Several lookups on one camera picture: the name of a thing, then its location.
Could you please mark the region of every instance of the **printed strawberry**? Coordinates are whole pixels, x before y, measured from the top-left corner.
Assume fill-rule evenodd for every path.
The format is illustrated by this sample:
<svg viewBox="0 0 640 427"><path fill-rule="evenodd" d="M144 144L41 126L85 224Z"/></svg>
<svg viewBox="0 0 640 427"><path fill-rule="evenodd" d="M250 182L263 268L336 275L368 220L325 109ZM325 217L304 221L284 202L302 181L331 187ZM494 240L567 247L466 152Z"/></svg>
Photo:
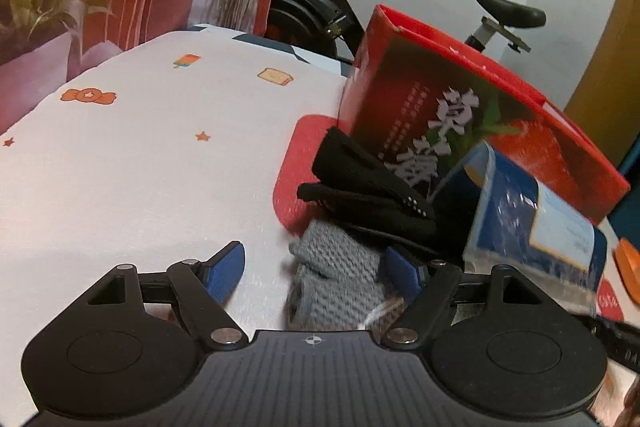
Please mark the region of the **printed strawberry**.
<svg viewBox="0 0 640 427"><path fill-rule="evenodd" d="M567 168L553 131L537 121L514 120L509 126L521 129L522 132L497 134L489 137L488 142L564 201L580 209L580 188Z"/></svg>

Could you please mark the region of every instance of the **red box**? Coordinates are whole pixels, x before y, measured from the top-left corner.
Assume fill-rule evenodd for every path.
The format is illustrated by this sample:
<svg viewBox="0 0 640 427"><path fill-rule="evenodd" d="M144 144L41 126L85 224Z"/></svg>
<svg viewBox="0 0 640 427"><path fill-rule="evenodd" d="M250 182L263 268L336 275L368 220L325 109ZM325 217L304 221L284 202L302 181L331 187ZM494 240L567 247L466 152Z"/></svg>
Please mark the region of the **red box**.
<svg viewBox="0 0 640 427"><path fill-rule="evenodd" d="M377 6L338 126L425 195L479 140L599 223L629 184L516 74L427 24Z"/></svg>

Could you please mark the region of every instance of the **ribbed gray plate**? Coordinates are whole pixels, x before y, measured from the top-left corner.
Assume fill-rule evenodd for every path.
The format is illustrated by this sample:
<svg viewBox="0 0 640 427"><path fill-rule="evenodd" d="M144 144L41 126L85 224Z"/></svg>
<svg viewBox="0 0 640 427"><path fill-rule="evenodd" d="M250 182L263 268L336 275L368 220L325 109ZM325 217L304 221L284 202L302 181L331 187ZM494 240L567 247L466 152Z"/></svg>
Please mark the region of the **ribbed gray plate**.
<svg viewBox="0 0 640 427"><path fill-rule="evenodd" d="M377 346L365 331L260 331L241 351L215 353L180 394L139 415L81 421L41 413L30 427L593 427L585 413L535 423L455 402L420 360Z"/></svg>

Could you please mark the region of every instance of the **bike seat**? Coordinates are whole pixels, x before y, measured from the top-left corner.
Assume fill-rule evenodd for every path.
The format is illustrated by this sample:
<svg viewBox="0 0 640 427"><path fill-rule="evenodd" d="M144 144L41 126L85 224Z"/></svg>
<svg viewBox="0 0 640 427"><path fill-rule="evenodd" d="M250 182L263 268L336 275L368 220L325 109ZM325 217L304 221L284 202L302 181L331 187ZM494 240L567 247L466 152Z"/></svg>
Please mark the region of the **bike seat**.
<svg viewBox="0 0 640 427"><path fill-rule="evenodd" d="M546 24L546 14L533 6L507 0L478 0L478 4L502 26L540 28Z"/></svg>

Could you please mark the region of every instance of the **gray knitted cloth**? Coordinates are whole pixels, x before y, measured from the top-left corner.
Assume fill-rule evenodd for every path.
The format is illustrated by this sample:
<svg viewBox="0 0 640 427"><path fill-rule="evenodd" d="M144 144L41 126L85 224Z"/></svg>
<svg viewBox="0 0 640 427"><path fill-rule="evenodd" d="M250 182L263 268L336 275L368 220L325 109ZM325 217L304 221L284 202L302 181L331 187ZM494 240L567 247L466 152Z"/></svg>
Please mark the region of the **gray knitted cloth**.
<svg viewBox="0 0 640 427"><path fill-rule="evenodd" d="M312 221L289 251L300 262L288 301L291 328L371 329L378 336L404 311L380 273L381 252L334 223Z"/></svg>

